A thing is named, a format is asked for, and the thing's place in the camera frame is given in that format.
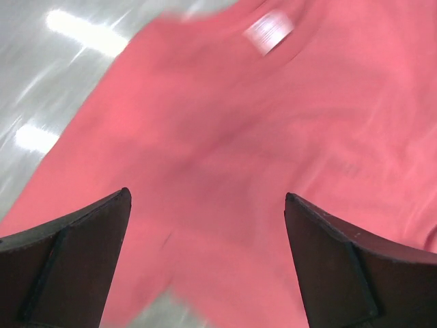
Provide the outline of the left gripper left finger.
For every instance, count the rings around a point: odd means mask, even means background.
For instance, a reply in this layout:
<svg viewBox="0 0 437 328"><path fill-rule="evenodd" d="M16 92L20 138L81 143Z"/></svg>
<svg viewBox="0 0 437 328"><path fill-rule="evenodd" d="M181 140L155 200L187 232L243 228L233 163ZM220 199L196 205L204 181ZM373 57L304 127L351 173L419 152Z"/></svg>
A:
<svg viewBox="0 0 437 328"><path fill-rule="evenodd" d="M98 327L132 197L123 188L1 238L2 327Z"/></svg>

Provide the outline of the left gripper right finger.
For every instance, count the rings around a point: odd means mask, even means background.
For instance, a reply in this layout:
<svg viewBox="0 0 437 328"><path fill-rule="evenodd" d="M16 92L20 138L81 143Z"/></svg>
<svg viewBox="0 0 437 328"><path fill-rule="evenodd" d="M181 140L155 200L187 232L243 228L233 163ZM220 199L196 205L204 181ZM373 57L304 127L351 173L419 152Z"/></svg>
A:
<svg viewBox="0 0 437 328"><path fill-rule="evenodd" d="M435 327L436 254L382 238L300 196L285 223L310 327Z"/></svg>

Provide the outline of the salmon pink t shirt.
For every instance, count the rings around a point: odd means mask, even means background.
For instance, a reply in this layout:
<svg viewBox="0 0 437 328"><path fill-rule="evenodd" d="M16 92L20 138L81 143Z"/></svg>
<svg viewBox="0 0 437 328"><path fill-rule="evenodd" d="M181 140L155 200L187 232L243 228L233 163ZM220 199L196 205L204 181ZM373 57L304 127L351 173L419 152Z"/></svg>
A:
<svg viewBox="0 0 437 328"><path fill-rule="evenodd" d="M436 250L436 2L239 1L145 26L1 223L126 187L103 321L165 289L216 327L306 327L284 222L296 193Z"/></svg>

